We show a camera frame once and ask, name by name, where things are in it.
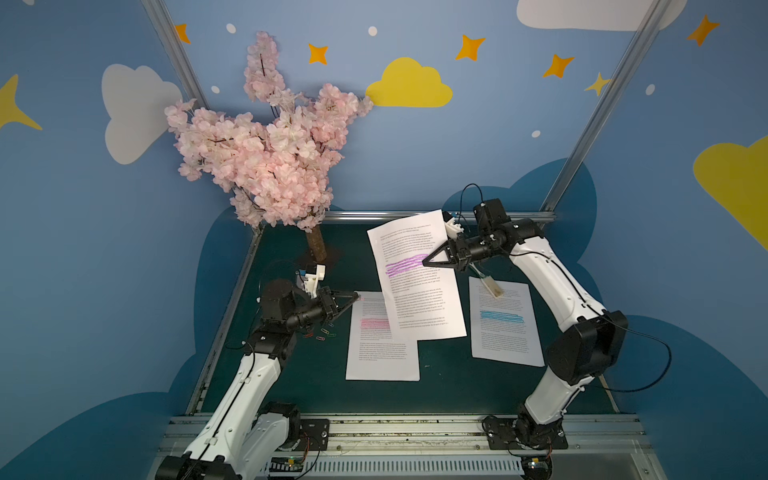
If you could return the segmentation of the purple highlighted paper document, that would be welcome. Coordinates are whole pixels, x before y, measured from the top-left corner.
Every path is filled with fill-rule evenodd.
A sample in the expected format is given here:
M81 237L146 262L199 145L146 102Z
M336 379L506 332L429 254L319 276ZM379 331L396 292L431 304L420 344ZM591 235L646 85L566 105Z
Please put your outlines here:
M442 212L393 220L367 235L393 335L415 341L465 337L454 272L423 265L448 239Z

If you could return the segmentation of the pink highlighted paper document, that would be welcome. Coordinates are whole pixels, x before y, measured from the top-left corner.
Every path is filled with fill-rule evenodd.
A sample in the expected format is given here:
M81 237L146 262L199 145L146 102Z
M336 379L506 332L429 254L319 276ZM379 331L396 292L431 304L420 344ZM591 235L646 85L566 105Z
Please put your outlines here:
M380 292L358 292L352 306L345 379L420 380L417 341L395 337Z

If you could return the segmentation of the blue highlighted paper document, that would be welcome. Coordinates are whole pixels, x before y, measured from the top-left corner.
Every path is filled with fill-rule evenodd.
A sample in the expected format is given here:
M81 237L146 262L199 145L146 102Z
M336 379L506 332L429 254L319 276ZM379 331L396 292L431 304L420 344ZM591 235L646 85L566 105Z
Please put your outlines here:
M529 286L505 281L499 285L503 295L495 298L479 278L469 279L472 357L544 367Z

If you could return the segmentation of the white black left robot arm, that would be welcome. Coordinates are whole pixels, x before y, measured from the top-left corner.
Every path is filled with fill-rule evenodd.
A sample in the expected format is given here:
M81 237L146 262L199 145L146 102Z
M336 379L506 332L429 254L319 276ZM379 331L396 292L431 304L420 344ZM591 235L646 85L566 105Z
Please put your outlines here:
M157 479L258 479L272 456L301 441L293 404L262 403L290 359L299 335L348 311L359 294L320 287L311 295L295 283L270 282L261 296L261 323L245 341L230 387L205 427L180 456L167 456Z

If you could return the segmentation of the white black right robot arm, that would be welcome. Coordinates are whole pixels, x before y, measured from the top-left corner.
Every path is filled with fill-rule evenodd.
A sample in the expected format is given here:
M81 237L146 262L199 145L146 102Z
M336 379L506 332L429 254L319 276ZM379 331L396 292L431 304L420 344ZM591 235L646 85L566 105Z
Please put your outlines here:
M530 449L563 448L567 407L618 361L628 320L620 311L607 311L578 283L534 220L511 218L498 199L476 205L473 212L478 229L474 236L444 212L448 238L422 263L463 271L473 263L505 257L526 275L561 334L547 348L546 371L519 410L514 440Z

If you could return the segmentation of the pink cherry blossom tree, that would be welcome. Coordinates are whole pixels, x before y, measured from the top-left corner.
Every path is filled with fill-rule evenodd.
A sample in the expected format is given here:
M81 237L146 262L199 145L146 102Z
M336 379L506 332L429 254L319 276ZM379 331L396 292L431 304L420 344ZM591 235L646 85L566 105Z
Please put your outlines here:
M329 172L343 158L349 127L366 116L369 97L325 84L314 97L292 92L278 70L279 50L266 32L247 49L244 90L267 104L269 123L252 114L229 116L193 101L165 108L168 130L182 156L179 173L203 175L230 194L237 218L251 227L282 224L303 231L312 257L328 257L320 231L333 200Z

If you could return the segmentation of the left green circuit board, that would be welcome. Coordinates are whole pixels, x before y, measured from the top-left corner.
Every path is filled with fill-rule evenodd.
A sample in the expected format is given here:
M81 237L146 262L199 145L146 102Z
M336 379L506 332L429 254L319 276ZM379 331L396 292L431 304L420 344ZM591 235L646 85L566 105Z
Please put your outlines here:
M298 456L273 457L268 463L267 477L270 479L298 477L305 471L306 460Z

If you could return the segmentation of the right circuit board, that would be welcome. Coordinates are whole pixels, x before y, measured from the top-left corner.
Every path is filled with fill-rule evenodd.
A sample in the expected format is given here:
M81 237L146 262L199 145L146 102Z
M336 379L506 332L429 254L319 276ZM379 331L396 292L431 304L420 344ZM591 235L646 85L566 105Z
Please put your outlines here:
M553 471L548 457L522 457L520 459L523 480L550 480Z

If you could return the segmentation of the small wooden handled brush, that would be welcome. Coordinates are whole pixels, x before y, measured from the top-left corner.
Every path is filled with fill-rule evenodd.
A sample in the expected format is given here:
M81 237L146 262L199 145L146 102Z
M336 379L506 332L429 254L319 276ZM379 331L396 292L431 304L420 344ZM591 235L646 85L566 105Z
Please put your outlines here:
M470 267L493 298L501 298L504 295L504 290L490 275L481 271L480 268L474 264L471 264Z

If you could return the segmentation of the aluminium back frame bar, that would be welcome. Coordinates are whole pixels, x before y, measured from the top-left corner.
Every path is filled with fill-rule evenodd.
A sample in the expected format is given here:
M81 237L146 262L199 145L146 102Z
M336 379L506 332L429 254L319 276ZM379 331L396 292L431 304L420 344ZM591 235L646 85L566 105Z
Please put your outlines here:
M324 224L383 224L401 218L422 214L422 211L334 211L326 213ZM529 218L539 224L555 221L553 212L507 212L506 215L514 220Z

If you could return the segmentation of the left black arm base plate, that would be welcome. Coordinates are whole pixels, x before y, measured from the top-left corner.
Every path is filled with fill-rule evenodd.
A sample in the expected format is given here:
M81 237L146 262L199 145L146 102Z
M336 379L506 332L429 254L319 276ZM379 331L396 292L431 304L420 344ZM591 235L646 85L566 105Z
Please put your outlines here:
M288 451L326 451L330 436L330 420L327 418L306 419L289 426L284 447Z

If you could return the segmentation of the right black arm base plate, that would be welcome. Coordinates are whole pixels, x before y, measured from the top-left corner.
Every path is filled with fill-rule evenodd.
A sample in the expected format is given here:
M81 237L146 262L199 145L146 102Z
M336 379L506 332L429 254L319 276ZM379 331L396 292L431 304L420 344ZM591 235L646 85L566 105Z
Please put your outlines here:
M568 448L561 419L541 425L527 415L520 418L488 415L481 420L481 427L491 450Z

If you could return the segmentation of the aluminium front rail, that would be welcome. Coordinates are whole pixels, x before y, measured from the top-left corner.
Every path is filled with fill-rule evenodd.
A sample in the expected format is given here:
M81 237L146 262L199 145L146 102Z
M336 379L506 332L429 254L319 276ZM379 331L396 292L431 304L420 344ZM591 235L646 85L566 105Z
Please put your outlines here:
M306 460L276 479L519 479L522 457L548 457L554 479L663 479L634 415L568 415L565 450L491 450L481 414L306 415L330 420L326 451L277 451Z

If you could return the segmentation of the aluminium left frame post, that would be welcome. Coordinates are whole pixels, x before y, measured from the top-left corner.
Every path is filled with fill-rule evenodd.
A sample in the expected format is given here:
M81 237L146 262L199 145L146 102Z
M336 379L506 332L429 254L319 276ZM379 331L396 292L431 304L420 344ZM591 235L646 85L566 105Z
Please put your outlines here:
M208 108L205 93L185 52L166 3L163 0L142 0L141 3L171 61L184 93L188 98L195 98L200 106Z

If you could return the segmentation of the aluminium frame post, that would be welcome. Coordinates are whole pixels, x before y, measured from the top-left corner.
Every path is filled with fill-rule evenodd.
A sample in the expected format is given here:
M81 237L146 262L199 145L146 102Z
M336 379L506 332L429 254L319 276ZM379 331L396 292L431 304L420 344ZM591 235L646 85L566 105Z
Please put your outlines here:
M188 98L195 98L200 106L208 108L205 93L185 52L166 3L163 0L142 0L141 3L171 61L184 93Z
M662 30L662 20L671 5L671 0L655 0L650 3L613 72L612 80L609 82L605 92L600 95L595 109L590 115L573 150L545 196L537 214L538 217L542 217L540 222L555 220L555 211L558 205L571 186L615 107L619 104L635 72L653 45L657 35Z

